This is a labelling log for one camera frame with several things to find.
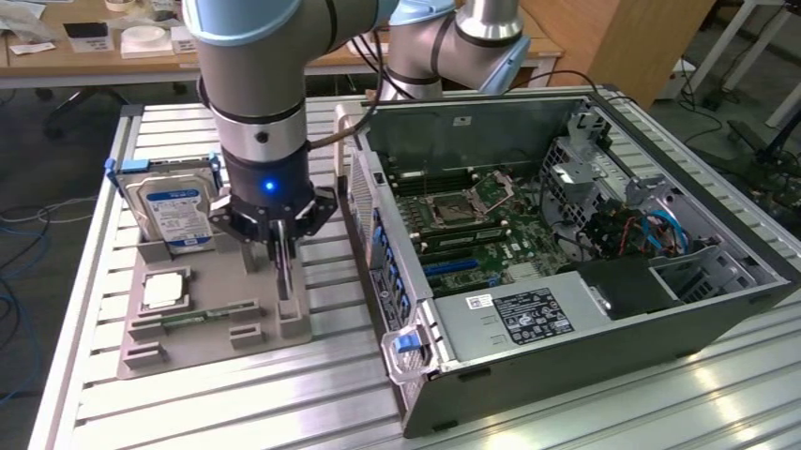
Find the aluminum extrusion table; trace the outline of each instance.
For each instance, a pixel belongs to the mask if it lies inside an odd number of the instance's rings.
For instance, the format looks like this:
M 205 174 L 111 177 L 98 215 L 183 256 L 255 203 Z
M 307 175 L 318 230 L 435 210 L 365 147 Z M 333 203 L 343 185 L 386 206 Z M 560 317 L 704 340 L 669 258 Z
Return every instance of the aluminum extrusion table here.
M 331 132 L 337 103 L 357 99 L 310 99 L 313 139 Z M 625 100 L 617 103 L 736 215 L 801 266 L 799 241 L 645 113 Z M 620 136 L 613 140 L 612 151 L 637 174 L 653 172 L 640 150 Z M 124 116 L 111 153 L 116 158 L 180 158 L 217 149 L 210 112 L 201 105 L 176 105 L 147 107 Z M 313 179 L 321 185 L 333 182 L 331 152 L 321 149 L 311 155 Z M 106 181 L 31 448 L 522 450 L 584 445 L 733 448 L 757 443 L 765 448 L 797 448 L 801 444 L 797 297 L 744 322 L 690 357 L 447 432 L 405 440 L 342 213 L 301 252 L 313 343 L 118 381 L 138 239 L 131 211 Z

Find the wooden cabinet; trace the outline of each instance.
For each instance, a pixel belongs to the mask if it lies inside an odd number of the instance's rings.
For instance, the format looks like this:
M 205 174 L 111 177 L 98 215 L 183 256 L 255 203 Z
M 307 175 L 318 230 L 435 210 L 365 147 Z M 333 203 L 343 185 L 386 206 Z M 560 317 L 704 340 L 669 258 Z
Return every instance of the wooden cabinet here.
M 614 84 L 644 108 L 665 87 L 714 0 L 521 0 L 565 49 L 556 69 Z M 552 86 L 586 84 L 570 74 Z

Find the white cable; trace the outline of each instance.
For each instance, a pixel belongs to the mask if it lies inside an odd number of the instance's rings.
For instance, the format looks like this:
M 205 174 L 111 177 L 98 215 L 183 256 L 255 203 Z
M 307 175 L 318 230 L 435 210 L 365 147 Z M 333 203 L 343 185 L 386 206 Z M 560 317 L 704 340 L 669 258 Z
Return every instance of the white cable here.
M 70 199 L 66 202 L 50 204 L 34 216 L 20 217 L 20 218 L 6 218 L 6 217 L 0 216 L 0 221 L 7 222 L 7 223 L 22 223 L 22 222 L 31 222 L 32 220 L 39 220 L 40 222 L 44 223 L 44 222 L 47 222 L 46 216 L 44 216 L 46 210 L 50 213 L 52 213 L 56 209 L 59 209 L 63 206 L 70 206 L 71 204 L 83 203 L 83 202 L 96 202 L 96 201 L 98 201 L 96 195 L 94 197 L 83 197 L 83 198 L 78 198 L 78 199 Z M 92 216 L 92 214 L 82 216 L 82 217 L 66 218 L 63 220 L 51 220 L 50 223 L 59 224 L 59 223 L 80 222 L 82 220 L 87 220 L 88 218 L 91 218 L 91 216 Z

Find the red wire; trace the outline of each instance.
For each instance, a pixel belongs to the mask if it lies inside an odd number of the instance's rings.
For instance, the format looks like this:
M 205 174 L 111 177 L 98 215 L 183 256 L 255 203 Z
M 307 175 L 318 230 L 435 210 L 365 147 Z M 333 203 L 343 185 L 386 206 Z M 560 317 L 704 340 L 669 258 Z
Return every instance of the red wire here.
M 621 238 L 621 251 L 617 253 L 617 256 L 624 256 L 624 251 L 626 250 L 626 237 L 629 236 L 629 227 L 634 222 L 634 217 L 629 217 L 626 220 L 626 227 L 624 228 L 624 237 Z

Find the motherboard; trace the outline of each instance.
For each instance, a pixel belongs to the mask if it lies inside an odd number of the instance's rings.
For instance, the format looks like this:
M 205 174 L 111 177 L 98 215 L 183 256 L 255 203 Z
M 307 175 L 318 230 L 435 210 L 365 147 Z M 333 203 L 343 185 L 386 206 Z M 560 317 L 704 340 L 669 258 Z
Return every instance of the motherboard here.
M 390 176 L 393 193 L 435 297 L 526 278 L 570 263 L 513 168 Z

